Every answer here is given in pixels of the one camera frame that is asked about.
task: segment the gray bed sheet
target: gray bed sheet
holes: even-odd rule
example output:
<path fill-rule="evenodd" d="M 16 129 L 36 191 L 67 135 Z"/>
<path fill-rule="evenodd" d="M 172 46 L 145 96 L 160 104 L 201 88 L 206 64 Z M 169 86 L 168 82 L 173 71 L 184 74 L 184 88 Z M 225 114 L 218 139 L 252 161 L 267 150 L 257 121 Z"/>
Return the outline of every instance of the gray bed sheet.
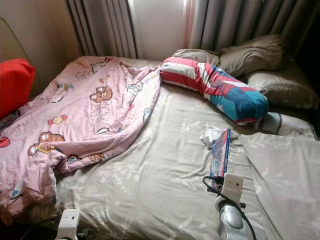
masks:
<path fill-rule="evenodd" d="M 206 191 L 212 155 L 200 141 L 209 127 L 253 131 L 233 124 L 197 92 L 163 84 L 144 129 L 123 154 L 77 170 L 57 183 L 56 206 L 34 205 L 25 219 L 80 210 L 91 239 L 216 240 L 216 195 Z M 252 170 L 238 139 L 230 144 L 229 173 L 244 177 L 241 201 L 257 239 L 267 239 Z"/>

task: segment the cable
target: cable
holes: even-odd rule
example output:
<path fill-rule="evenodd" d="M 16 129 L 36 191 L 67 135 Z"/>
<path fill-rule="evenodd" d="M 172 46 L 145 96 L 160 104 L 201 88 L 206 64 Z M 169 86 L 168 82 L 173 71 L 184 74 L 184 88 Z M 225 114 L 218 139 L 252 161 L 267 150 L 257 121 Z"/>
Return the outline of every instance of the cable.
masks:
<path fill-rule="evenodd" d="M 240 212 L 241 217 L 242 217 L 242 218 L 246 221 L 246 223 L 248 224 L 248 226 L 249 226 L 249 228 L 250 228 L 250 231 L 251 231 L 251 234 L 252 234 L 252 237 L 253 237 L 253 240 L 257 240 L 256 233 L 255 233 L 254 228 L 252 227 L 252 225 L 251 225 L 249 219 L 247 218 L 247 216 L 245 215 L 245 213 L 238 207 L 237 203 L 236 203 L 235 201 L 231 200 L 229 197 L 227 197 L 227 196 L 224 195 L 223 193 L 221 193 L 221 191 L 219 191 L 218 189 L 210 186 L 210 185 L 207 183 L 207 181 L 206 181 L 206 179 L 211 179 L 211 180 L 217 182 L 218 184 L 220 184 L 222 178 L 223 178 L 223 177 L 221 177 L 221 176 L 214 176 L 214 177 L 212 177 L 212 176 L 204 176 L 204 177 L 202 178 L 202 182 L 203 182 L 203 184 L 210 190 L 210 192 L 213 192 L 213 193 L 217 194 L 218 196 L 221 196 L 221 197 L 223 197 L 224 199 L 226 199 L 226 200 L 228 200 L 228 201 L 230 201 L 230 202 L 232 203 L 232 205 Z"/>
<path fill-rule="evenodd" d="M 42 221 L 36 223 L 36 224 L 33 225 L 32 227 L 30 227 L 30 228 L 28 229 L 28 231 L 25 232 L 25 234 L 20 238 L 20 240 L 23 240 L 33 229 L 35 229 L 36 227 L 38 227 L 40 224 L 43 224 L 43 223 L 49 222 L 49 221 L 54 221 L 54 222 L 57 221 L 57 220 L 60 221 L 60 219 L 61 219 L 61 216 L 55 216 L 55 217 L 53 217 L 53 218 L 45 219 L 45 220 L 42 220 Z"/>

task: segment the pink blanket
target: pink blanket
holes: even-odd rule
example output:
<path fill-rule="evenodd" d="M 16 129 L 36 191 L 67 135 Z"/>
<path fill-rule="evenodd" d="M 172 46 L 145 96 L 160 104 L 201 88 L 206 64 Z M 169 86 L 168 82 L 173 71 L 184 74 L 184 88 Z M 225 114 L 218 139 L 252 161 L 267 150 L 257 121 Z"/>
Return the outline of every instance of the pink blanket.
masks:
<path fill-rule="evenodd" d="M 6 224 L 33 202 L 51 204 L 55 174 L 125 151 L 160 91 L 159 68 L 133 68 L 112 57 L 70 63 L 1 131 L 0 217 Z"/>

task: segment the book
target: book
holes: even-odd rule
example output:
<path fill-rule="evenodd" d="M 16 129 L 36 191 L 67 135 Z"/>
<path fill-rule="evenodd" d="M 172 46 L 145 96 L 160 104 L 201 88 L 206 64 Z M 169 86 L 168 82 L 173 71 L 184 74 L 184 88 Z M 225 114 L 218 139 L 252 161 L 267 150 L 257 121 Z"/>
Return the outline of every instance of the book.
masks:
<path fill-rule="evenodd" d="M 226 129 L 216 140 L 212 141 L 212 160 L 210 165 L 210 177 L 223 177 L 227 172 L 231 129 Z M 214 181 L 211 186 L 217 188 Z"/>

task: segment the gray curtain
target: gray curtain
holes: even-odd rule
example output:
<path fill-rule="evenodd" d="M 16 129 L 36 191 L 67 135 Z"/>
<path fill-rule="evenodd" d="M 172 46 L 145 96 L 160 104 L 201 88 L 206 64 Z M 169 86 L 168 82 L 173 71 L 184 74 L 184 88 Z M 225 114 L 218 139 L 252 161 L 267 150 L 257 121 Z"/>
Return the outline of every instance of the gray curtain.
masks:
<path fill-rule="evenodd" d="M 137 58 L 126 0 L 67 0 L 84 55 Z"/>
<path fill-rule="evenodd" d="M 317 0 L 192 0 L 189 48 L 218 50 L 268 34 L 281 34 L 296 54 L 317 13 Z"/>

